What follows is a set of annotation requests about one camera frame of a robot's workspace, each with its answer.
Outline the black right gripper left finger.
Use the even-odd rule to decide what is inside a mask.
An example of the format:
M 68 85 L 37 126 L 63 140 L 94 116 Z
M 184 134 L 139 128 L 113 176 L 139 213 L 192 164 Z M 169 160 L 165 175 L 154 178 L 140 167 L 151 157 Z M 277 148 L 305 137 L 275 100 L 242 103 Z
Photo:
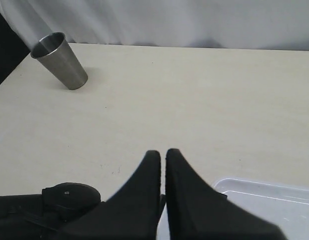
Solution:
M 161 156 L 148 150 L 107 201 L 62 227 L 58 240 L 154 240 L 160 219 Z

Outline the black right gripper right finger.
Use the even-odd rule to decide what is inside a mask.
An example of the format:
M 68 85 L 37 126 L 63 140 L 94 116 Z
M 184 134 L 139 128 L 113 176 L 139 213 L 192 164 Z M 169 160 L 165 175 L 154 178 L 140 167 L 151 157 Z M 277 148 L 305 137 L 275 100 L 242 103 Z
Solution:
M 166 153 L 165 195 L 172 240 L 284 240 L 275 224 L 210 187 L 179 149 Z

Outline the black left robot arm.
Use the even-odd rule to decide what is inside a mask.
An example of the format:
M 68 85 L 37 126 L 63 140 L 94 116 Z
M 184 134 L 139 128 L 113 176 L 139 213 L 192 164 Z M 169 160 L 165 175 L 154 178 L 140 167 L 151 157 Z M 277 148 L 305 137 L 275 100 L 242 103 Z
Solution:
M 0 240 L 51 240 L 99 203 L 98 190 L 74 182 L 46 187 L 40 194 L 0 196 Z

